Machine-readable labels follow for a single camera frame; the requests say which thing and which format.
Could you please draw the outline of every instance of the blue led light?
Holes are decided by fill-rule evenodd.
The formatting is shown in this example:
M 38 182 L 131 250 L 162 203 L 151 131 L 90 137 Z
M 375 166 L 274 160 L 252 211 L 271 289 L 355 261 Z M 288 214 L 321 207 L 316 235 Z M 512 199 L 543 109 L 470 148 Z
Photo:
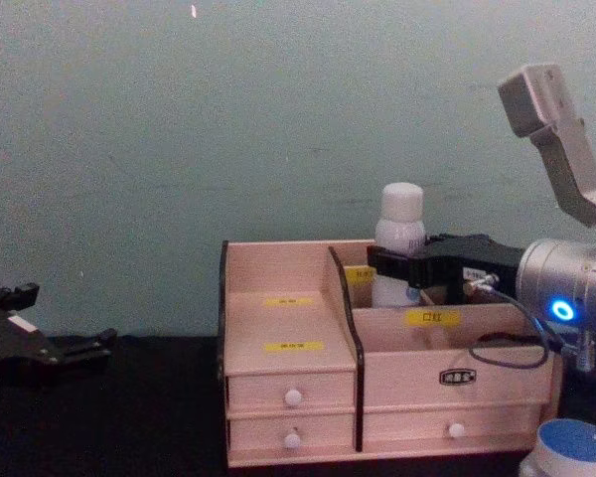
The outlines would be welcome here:
M 574 310 L 563 300 L 556 300 L 552 303 L 552 313 L 562 321 L 569 321 L 574 318 Z

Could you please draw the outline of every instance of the white bottle cap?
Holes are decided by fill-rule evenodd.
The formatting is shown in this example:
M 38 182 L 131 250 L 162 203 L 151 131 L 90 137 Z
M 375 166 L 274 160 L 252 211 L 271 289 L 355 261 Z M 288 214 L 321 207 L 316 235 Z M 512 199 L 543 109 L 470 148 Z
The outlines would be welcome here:
M 407 182 L 388 184 L 381 192 L 381 217 L 405 224 L 421 221 L 424 191 Z

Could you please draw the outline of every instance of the yellow label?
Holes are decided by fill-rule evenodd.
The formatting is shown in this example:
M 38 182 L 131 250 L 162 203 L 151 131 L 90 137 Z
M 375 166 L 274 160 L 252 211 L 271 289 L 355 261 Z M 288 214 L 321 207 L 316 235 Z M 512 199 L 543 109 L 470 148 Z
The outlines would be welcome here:
M 314 299 L 308 296 L 301 296 L 294 298 L 291 296 L 282 296 L 279 298 L 267 298 L 265 300 L 265 306 L 300 306 L 300 305 L 313 305 Z
M 439 308 L 413 308 L 404 313 L 405 326 L 459 326 L 461 312 Z
M 345 275 L 350 285 L 364 285 L 373 281 L 375 269 L 368 265 L 345 266 Z
M 301 343 L 265 343 L 265 351 L 320 351 L 325 349 L 322 341 L 303 341 Z

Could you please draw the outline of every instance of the black edge trim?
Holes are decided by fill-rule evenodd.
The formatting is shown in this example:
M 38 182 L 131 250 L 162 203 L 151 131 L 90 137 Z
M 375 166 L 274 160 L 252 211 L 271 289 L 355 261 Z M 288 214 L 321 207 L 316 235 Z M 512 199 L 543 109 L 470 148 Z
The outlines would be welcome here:
M 219 280 L 221 283 L 219 296 L 219 329 L 217 332 L 217 379 L 219 382 L 219 392 L 221 393 L 221 428 L 222 428 L 222 465 L 223 471 L 226 475 L 228 469 L 227 463 L 227 449 L 228 449 L 228 423 L 225 415 L 226 406 L 226 381 L 224 371 L 224 349 L 225 349 L 225 267 L 227 265 L 227 245 L 228 241 L 224 240 L 221 247 L 221 268 L 219 270 Z
M 356 330 L 356 323 L 351 310 L 351 297 L 349 295 L 349 285 L 347 284 L 345 268 L 343 267 L 338 254 L 332 246 L 329 247 L 329 253 L 331 254 L 331 257 L 338 268 L 338 277 L 340 278 L 343 299 L 345 301 L 347 326 L 349 326 L 351 337 L 353 338 L 354 344 L 356 345 L 356 358 L 358 362 L 358 381 L 356 385 L 356 451 L 362 452 L 365 418 L 365 350 L 362 346 L 360 336 L 358 335 L 358 330 Z

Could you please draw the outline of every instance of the black cable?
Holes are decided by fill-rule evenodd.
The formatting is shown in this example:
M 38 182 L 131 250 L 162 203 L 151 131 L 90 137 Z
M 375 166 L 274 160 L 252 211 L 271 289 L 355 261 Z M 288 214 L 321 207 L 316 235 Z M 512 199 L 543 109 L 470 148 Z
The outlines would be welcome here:
M 534 335 L 515 335 L 513 333 L 506 333 L 506 332 L 495 332 L 495 333 L 487 333 L 482 335 L 477 340 L 479 343 L 487 343 L 489 341 L 510 341 L 513 343 L 519 343 L 521 345 L 539 345 L 540 338 Z M 563 349 L 565 343 L 561 345 L 558 341 L 548 340 L 547 343 L 549 344 L 549 351 L 552 353 L 560 353 Z
M 515 364 L 515 363 L 506 363 L 503 361 L 490 360 L 488 358 L 484 358 L 481 355 L 478 355 L 477 353 L 475 353 L 475 347 L 476 347 L 476 344 L 475 344 L 468 348 L 468 353 L 470 353 L 470 356 L 472 356 L 477 361 L 486 363 L 487 365 L 500 366 L 502 368 L 511 368 L 513 370 L 533 370 L 535 368 L 538 368 L 538 367 L 544 365 L 549 358 L 549 344 L 547 343 L 547 335 L 545 334 L 546 333 L 545 329 L 543 329 L 543 324 L 538 319 L 534 318 L 529 313 L 529 311 L 527 311 L 527 308 L 525 308 L 518 301 L 516 301 L 512 297 L 508 296 L 507 294 L 502 293 L 501 291 L 495 290 L 492 287 L 486 287 L 486 288 L 480 288 L 480 289 L 483 289 L 486 292 L 490 293 L 491 295 L 495 295 L 495 296 L 507 301 L 508 303 L 514 305 L 523 314 L 523 316 L 525 316 L 527 321 L 532 325 L 532 328 L 534 328 L 534 330 L 536 331 L 536 333 L 538 335 L 540 345 L 543 348 L 543 355 L 541 356 L 541 358 L 538 361 L 536 361 L 534 363 L 528 363 L 526 365 L 519 365 L 519 364 Z M 555 339 L 557 339 L 557 341 L 561 340 L 560 336 L 558 336 L 554 332 L 554 330 L 552 330 L 549 326 L 546 326 L 546 328 L 547 328 L 548 334 L 555 336 Z
M 556 333 L 548 324 L 546 321 L 540 321 L 538 320 L 538 322 L 541 324 L 541 326 L 545 329 L 545 331 L 547 332 L 547 334 L 549 336 L 552 337 L 552 339 L 556 342 L 556 346 L 558 348 L 564 348 L 565 346 L 568 346 L 567 343 L 565 342 L 565 340 L 563 339 L 562 336 L 560 336 L 558 333 Z

